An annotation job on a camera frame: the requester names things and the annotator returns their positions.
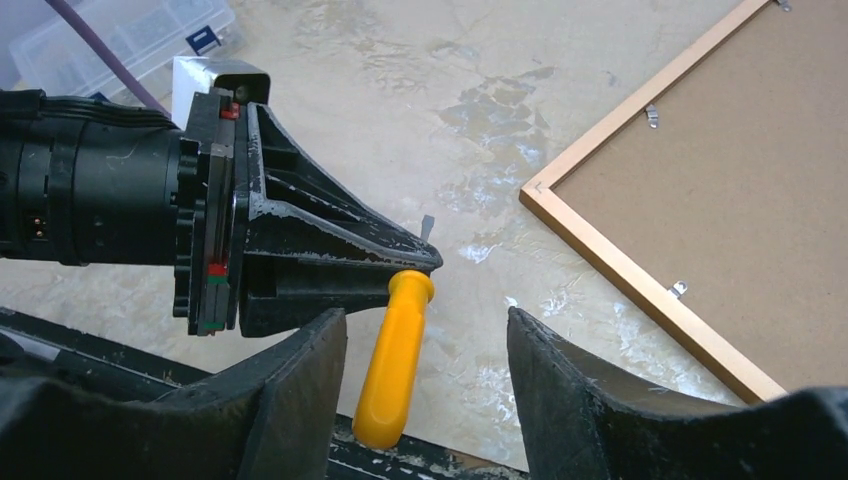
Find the wooden picture frame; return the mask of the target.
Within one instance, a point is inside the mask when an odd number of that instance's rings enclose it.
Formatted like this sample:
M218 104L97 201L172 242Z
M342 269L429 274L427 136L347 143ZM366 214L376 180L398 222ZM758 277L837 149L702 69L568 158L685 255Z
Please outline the wooden picture frame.
M740 3L519 197L742 400L845 385L846 3Z

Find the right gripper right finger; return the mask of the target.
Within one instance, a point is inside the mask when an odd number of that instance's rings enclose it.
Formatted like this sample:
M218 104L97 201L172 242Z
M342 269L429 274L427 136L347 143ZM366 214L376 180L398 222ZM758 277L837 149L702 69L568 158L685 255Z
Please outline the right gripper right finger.
M510 375L535 479L843 479L847 391L734 407L644 380L508 311Z

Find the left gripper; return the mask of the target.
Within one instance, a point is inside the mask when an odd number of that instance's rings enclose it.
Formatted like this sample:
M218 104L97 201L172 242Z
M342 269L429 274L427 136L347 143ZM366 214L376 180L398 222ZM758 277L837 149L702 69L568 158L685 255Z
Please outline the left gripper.
M328 309L382 307L398 270L442 267L433 245L353 195L268 106L250 104L246 120L254 164L245 251L259 256L249 256L243 271L242 336L297 329ZM196 92L180 138L173 315L187 320L190 335L235 327L246 212L236 159L243 124L231 91Z

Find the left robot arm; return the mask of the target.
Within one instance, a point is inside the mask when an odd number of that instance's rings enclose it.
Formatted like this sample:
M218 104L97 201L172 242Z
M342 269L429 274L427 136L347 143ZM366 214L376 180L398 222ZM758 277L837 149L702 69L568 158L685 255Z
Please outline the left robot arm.
M174 270L192 335L248 338L388 301L438 250L329 175L264 104L215 89L185 128L155 109L1 95L1 254Z

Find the yellow handled screwdriver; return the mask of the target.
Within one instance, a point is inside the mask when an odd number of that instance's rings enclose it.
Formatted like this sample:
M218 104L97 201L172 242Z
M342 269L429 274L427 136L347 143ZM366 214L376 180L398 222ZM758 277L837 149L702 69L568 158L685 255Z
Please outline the yellow handled screwdriver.
M389 301L353 417L354 437L385 450L395 446L407 423L426 326L435 288L414 270L395 274Z

